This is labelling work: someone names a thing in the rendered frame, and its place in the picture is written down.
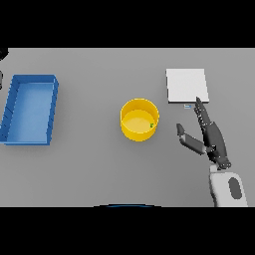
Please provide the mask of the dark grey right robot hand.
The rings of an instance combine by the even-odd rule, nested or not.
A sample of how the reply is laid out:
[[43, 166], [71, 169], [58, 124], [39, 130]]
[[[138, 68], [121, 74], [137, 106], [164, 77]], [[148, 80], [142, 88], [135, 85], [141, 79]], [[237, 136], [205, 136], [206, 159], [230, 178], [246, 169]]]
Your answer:
[[217, 165], [219, 170], [231, 167], [227, 155], [224, 137], [216, 122], [213, 122], [200, 98], [196, 98], [194, 111], [202, 132], [203, 140], [199, 140], [188, 134], [181, 124], [176, 125], [180, 143], [196, 152], [207, 154], [209, 160]]

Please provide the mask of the pale square measuring scale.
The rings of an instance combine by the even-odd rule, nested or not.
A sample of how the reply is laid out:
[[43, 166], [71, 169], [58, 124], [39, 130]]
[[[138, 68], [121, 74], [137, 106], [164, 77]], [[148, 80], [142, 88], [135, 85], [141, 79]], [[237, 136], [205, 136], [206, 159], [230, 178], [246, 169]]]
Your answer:
[[194, 104], [200, 98], [209, 103], [205, 71], [203, 69], [167, 69], [166, 89], [170, 104]]

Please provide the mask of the yellow round bowl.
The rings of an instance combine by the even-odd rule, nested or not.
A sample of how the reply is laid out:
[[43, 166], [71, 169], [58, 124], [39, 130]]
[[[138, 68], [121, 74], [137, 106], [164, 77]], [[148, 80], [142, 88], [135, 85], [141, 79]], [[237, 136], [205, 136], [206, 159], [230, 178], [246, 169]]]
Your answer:
[[135, 98], [120, 110], [120, 126], [125, 137], [133, 141], [151, 138], [159, 123], [159, 110], [150, 100]]

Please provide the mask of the blue rectangular tray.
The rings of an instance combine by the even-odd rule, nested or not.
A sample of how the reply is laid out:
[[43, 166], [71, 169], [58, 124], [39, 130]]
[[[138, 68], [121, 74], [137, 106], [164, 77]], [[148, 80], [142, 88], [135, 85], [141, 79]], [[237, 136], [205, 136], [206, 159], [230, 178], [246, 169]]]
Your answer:
[[14, 75], [0, 123], [0, 143], [49, 145], [58, 89], [55, 75]]

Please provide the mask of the thin dark blue arc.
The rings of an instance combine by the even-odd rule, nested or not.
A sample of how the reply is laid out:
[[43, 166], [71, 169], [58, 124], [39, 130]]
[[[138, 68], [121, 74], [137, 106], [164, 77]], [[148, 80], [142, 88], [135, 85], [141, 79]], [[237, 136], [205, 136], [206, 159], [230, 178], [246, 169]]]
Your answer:
[[94, 207], [99, 208], [119, 208], [119, 207], [139, 207], [139, 208], [161, 208], [161, 205], [154, 205], [154, 204], [138, 204], [138, 203], [119, 203], [119, 204], [100, 204], [95, 205]]

